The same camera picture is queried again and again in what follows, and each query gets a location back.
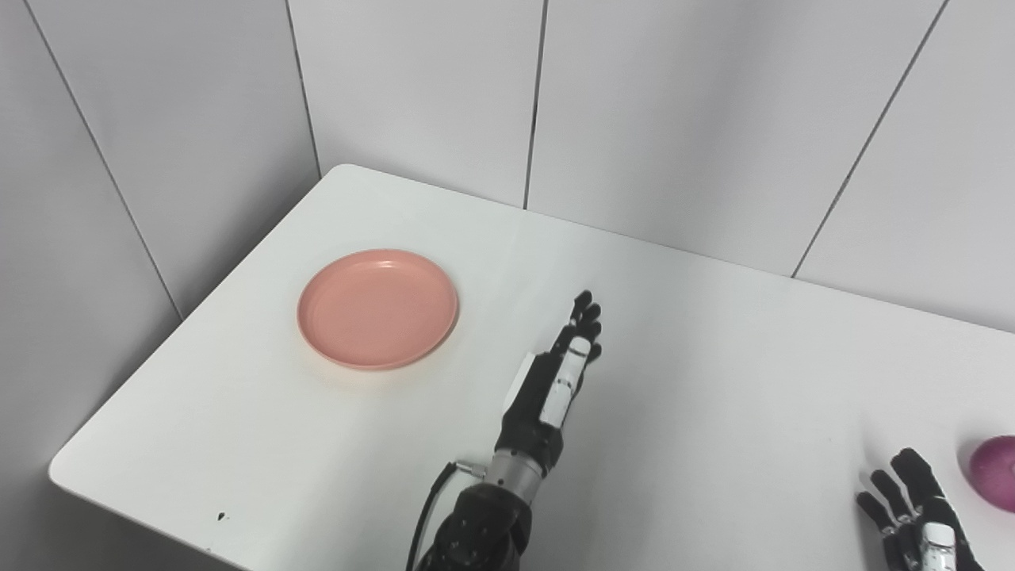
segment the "panel seam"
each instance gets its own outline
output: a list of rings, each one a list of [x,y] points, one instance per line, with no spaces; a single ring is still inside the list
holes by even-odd
[[[311,147],[314,149],[314,162],[317,164],[318,180],[321,180],[321,155],[317,149],[317,135],[314,133],[314,121],[311,120],[311,102],[307,97],[307,81],[303,80],[303,65],[299,61],[299,47],[296,45],[296,26],[292,23],[292,8],[289,0],[285,0],[285,17],[289,21],[289,35],[292,38],[292,55],[296,58],[296,73],[299,75],[299,91],[303,97],[303,112],[307,113],[307,129],[311,135]]]
[[[842,184],[839,185],[838,191],[835,193],[834,198],[832,198],[831,203],[828,205],[828,209],[825,210],[824,216],[821,217],[821,221],[818,223],[817,229],[814,231],[814,234],[811,235],[811,239],[810,241],[808,241],[807,247],[804,249],[804,255],[800,257],[800,261],[797,262],[797,267],[794,268],[793,273],[790,275],[790,277],[795,278],[797,277],[797,274],[800,273],[800,269],[804,266],[804,260],[806,260],[807,256],[811,253],[811,248],[814,246],[815,241],[817,241],[818,234],[821,233],[822,229],[824,229],[825,222],[827,222],[828,218],[831,216],[832,210],[834,210],[835,206],[838,205],[838,201],[842,197],[842,193],[845,192],[845,187],[850,184],[850,181],[853,179],[853,173],[857,170],[857,166],[860,164],[860,161],[864,158],[864,154],[867,152],[867,148],[871,145],[871,141],[874,139],[874,135],[877,134],[878,129],[881,127],[881,123],[884,121],[885,116],[888,115],[888,109],[891,108],[893,102],[895,102],[896,95],[898,95],[898,92],[902,89],[902,84],[905,82],[905,79],[909,76],[909,72],[912,71],[912,66],[917,63],[917,59],[920,58],[920,54],[921,52],[924,51],[924,47],[927,45],[927,41],[931,38],[931,32],[933,32],[934,28],[938,25],[938,20],[941,19],[941,14],[944,13],[945,7],[948,6],[948,3],[951,0],[944,0],[944,2],[941,3],[941,7],[938,8],[937,13],[934,14],[934,19],[931,20],[931,25],[927,28],[927,31],[924,32],[924,37],[921,39],[920,44],[917,46],[917,51],[913,52],[912,57],[909,58],[909,63],[905,66],[905,70],[902,72],[902,76],[895,84],[895,88],[892,89],[891,95],[888,96],[888,100],[885,102],[884,108],[881,110],[881,114],[878,116],[877,121],[874,122],[874,127],[871,128],[871,132],[867,135],[867,139],[864,141],[864,144],[860,147],[860,152],[857,154],[856,159],[854,159],[853,164],[850,166],[849,171],[847,171],[845,177],[842,179]]]
[[[106,159],[106,155],[103,153],[101,147],[98,146],[98,139],[95,138],[95,133],[91,130],[91,126],[88,125],[88,121],[84,117],[84,112],[82,111],[80,103],[77,101],[77,96],[74,95],[74,90],[70,87],[67,75],[64,73],[63,68],[60,67],[60,62],[57,60],[56,54],[53,52],[53,47],[50,45],[50,41],[46,38],[46,33],[43,31],[43,26],[39,22],[39,18],[36,17],[36,12],[31,9],[31,5],[28,4],[28,0],[22,0],[22,3],[24,4],[25,9],[28,10],[28,16],[31,17],[36,30],[39,32],[39,37],[43,40],[43,45],[46,46],[46,51],[49,54],[53,65],[57,69],[60,81],[63,82],[64,88],[70,95],[70,100],[74,104],[74,110],[77,112],[78,118],[80,118],[81,123],[84,125],[84,130],[88,134],[88,139],[91,141],[92,147],[94,147],[95,152],[98,154],[98,159],[101,161],[103,167],[106,169],[106,174],[110,177],[110,182],[113,184],[113,189],[116,191],[117,197],[120,199],[120,204],[123,206],[124,211],[127,212],[127,218],[134,227],[134,232],[141,241],[141,246],[144,248],[144,253],[148,257],[148,261],[151,263],[152,269],[155,270],[155,276],[158,277],[158,282],[161,284],[162,291],[165,293],[165,297],[168,298],[170,305],[173,306],[173,311],[176,312],[177,318],[179,318],[182,324],[184,320],[183,312],[180,311],[180,307],[177,305],[176,300],[173,299],[173,294],[170,292],[170,287],[165,282],[165,277],[162,275],[162,271],[158,268],[158,264],[155,263],[155,257],[151,253],[151,247],[148,246],[148,241],[144,238],[144,234],[141,233],[141,227],[138,225],[137,219],[134,217],[134,213],[127,204],[127,199],[120,190],[120,184],[117,183],[117,179],[113,174],[113,169],[110,167],[110,163]]]
[[[539,115],[539,85],[543,78],[543,46],[546,43],[546,12],[550,0],[543,0],[543,14],[539,23],[539,51],[536,54],[536,86],[532,96],[532,128],[529,131],[529,155],[525,164],[525,195],[522,209],[529,209],[529,184],[532,182],[532,153],[536,145],[536,118]]]

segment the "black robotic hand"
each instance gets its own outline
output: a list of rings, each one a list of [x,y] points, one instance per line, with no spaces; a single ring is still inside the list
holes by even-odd
[[[600,313],[591,293],[583,292],[576,298],[567,326],[553,347],[533,360],[518,395],[501,418],[500,435],[493,447],[493,458],[481,476],[482,482],[459,494],[454,510],[437,528],[433,545],[416,568],[416,546],[429,507],[443,482],[456,468],[454,463],[448,465],[423,507],[409,550],[407,570],[518,571],[532,532],[532,501],[563,449],[561,424],[556,421],[562,423],[566,417],[570,400],[582,387],[585,366],[602,354],[596,343],[602,331]],[[583,338],[584,342],[578,342],[577,338]],[[547,403],[554,398],[566,402],[551,408],[554,414],[544,418]]]
[[[921,550],[924,527],[936,522],[951,527],[955,532],[956,568],[950,571],[984,571],[972,556],[958,516],[945,499],[930,465],[916,450],[905,448],[892,458],[891,467],[905,484],[912,503],[911,511],[898,485],[885,471],[875,471],[871,482],[888,501],[892,515],[872,494],[863,492],[857,496],[857,503],[881,529],[888,569],[921,571],[924,567]]]

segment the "tabletop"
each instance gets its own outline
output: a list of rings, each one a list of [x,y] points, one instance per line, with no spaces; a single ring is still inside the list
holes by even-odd
[[[460,297],[445,343],[394,371],[330,363],[296,327],[308,280],[369,247],[430,258]],[[1015,336],[353,165],[222,281],[51,479],[250,571],[401,569],[433,478],[489,458],[521,361],[584,289],[604,353],[536,498],[526,569],[879,570],[853,496],[904,446],[984,567],[1015,561],[1015,514],[961,472],[970,446],[1015,433]]]

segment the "black cable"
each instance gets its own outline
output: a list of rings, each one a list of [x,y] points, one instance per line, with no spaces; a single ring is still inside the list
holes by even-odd
[[[430,486],[430,494],[426,496],[426,502],[423,503],[423,511],[419,513],[419,521],[416,522],[416,530],[412,533],[412,544],[409,546],[409,561],[405,564],[405,571],[415,571],[419,540],[422,539],[423,529],[426,528],[426,520],[430,518],[433,501],[436,500],[441,494],[441,490],[448,484],[448,481],[451,480],[456,470],[458,469],[455,468],[455,462],[448,462],[445,470],[441,471],[441,475],[433,481],[433,485]]]

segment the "onion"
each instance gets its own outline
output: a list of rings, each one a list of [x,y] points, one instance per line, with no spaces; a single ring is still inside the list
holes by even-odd
[[[969,482],[992,505],[1015,512],[1015,436],[980,444],[969,458]]]

